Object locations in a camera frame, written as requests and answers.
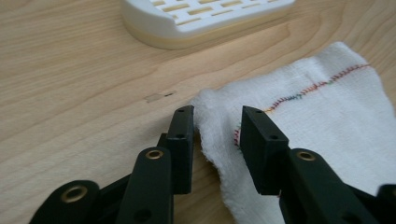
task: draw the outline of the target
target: white plastic container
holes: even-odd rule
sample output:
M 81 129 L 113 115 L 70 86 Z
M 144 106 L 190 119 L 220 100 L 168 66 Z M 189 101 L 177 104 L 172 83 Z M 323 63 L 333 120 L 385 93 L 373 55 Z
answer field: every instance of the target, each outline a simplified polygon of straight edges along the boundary
M 184 49 L 288 13 L 294 0 L 121 0 L 129 32 L 161 49 Z

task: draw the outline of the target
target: multicolored thread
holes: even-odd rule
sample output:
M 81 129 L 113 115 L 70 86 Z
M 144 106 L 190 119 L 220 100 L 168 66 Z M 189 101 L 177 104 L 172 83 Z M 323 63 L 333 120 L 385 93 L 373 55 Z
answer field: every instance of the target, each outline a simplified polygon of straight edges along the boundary
M 327 81 L 320 81 L 320 82 L 314 83 L 311 86 L 299 91 L 298 93 L 296 93 L 294 95 L 287 96 L 287 97 L 281 97 L 281 98 L 277 99 L 275 102 L 272 103 L 272 105 L 270 107 L 264 109 L 263 112 L 265 112 L 265 113 L 274 112 L 281 104 L 283 104 L 287 101 L 301 100 L 309 92 L 317 91 L 321 87 L 332 85 L 334 82 L 338 81 L 342 77 L 349 75 L 351 72 L 362 69 L 362 68 L 366 68 L 366 67 L 370 67 L 370 64 L 356 64 L 354 66 L 350 66 L 346 70 L 339 72 L 337 75 L 330 77 L 330 79 Z M 239 146 L 240 134 L 241 134 L 241 126 L 239 125 L 237 127 L 237 129 L 235 129 L 233 131 L 233 144 L 238 148 L 240 148 L 240 146 Z

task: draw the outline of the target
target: wooden table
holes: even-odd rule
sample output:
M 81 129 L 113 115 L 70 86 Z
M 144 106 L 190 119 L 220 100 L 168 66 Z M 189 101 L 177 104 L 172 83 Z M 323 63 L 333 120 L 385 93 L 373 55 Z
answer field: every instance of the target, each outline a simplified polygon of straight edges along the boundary
M 173 111 L 204 88 L 255 77 L 334 41 L 380 74 L 396 105 L 396 2 L 297 0 L 276 21 L 183 50 L 135 40 L 117 0 L 0 1 L 0 223 L 27 223 L 62 184 L 131 173 Z M 175 223 L 233 223 L 195 146 L 193 193 Z

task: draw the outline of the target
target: white cloth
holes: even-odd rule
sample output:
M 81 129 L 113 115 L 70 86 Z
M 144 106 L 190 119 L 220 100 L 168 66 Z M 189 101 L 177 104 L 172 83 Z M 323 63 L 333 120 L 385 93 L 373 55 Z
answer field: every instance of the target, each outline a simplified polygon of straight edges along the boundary
M 266 76 L 203 90 L 191 103 L 203 152 L 237 223 L 284 223 L 278 198 L 254 188 L 237 137 L 242 106 L 264 110 L 290 148 L 319 153 L 347 184 L 376 195 L 396 183 L 396 118 L 374 68 L 343 43 Z

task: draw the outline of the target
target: terry cloth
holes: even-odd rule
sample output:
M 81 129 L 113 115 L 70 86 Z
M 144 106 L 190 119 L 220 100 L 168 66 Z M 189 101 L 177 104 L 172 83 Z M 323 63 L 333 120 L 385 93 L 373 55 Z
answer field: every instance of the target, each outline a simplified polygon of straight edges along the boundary
M 243 105 L 262 109 L 290 148 L 316 151 L 348 185 L 376 195 L 396 183 L 394 110 L 375 69 L 343 43 L 269 75 L 203 90 L 191 103 L 237 223 L 284 223 L 279 199 L 257 193 L 239 149 Z

